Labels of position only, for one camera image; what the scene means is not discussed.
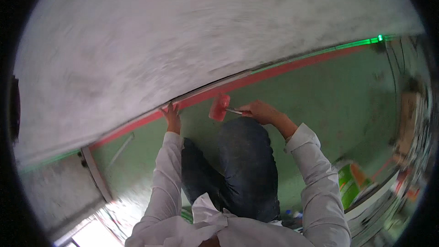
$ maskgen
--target man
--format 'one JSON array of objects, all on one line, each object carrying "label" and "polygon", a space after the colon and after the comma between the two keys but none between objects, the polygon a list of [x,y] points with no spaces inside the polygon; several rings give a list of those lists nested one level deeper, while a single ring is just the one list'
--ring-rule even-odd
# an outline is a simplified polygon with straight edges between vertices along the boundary
[{"label": "man", "polygon": [[[168,123],[153,174],[151,201],[125,242],[137,246],[349,246],[337,173],[305,124],[261,101],[238,108],[240,118],[222,125],[218,137],[224,176],[189,139],[180,137],[178,107],[162,111]],[[286,140],[306,187],[302,191],[303,236],[279,221],[277,168],[267,131]],[[192,204],[194,224],[181,213],[181,188]]]}]

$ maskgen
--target green paint can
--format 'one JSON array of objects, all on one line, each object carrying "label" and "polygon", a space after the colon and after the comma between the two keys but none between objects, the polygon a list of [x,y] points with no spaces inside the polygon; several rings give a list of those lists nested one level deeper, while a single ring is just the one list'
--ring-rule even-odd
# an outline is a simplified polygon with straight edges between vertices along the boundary
[{"label": "green paint can", "polygon": [[352,160],[341,159],[332,167],[338,172],[338,185],[343,209],[349,208],[377,185]]}]

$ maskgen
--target dark pants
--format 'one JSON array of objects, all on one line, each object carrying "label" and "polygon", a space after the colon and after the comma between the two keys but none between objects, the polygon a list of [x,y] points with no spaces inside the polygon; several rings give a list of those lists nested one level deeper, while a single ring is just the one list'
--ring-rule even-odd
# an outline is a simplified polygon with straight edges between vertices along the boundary
[{"label": "dark pants", "polygon": [[224,176],[184,140],[183,191],[190,204],[207,192],[219,211],[261,222],[279,219],[277,168],[267,131],[253,118],[236,118],[222,125],[218,146]]}]

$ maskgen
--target white cloth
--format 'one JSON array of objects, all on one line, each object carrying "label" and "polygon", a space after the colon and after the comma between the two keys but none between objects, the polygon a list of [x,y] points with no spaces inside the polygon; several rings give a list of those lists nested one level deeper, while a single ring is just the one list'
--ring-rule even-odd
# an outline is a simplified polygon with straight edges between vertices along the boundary
[{"label": "white cloth", "polygon": [[285,152],[297,163],[302,191],[303,235],[286,227],[219,212],[207,193],[192,206],[194,224],[181,216],[181,150],[183,138],[167,132],[158,152],[151,201],[144,217],[126,240],[127,247],[198,247],[217,235],[228,246],[349,246],[350,231],[340,200],[338,175],[320,151],[316,134],[301,124],[288,140]]}]

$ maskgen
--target red paint roller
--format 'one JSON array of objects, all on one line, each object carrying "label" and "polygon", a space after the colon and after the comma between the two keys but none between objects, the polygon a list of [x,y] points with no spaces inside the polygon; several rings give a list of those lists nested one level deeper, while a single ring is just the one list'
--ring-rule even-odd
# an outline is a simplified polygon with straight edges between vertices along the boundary
[{"label": "red paint roller", "polygon": [[242,114],[241,111],[229,107],[229,103],[230,96],[219,93],[214,99],[212,106],[210,107],[209,118],[212,118],[216,121],[223,121],[227,111]]}]

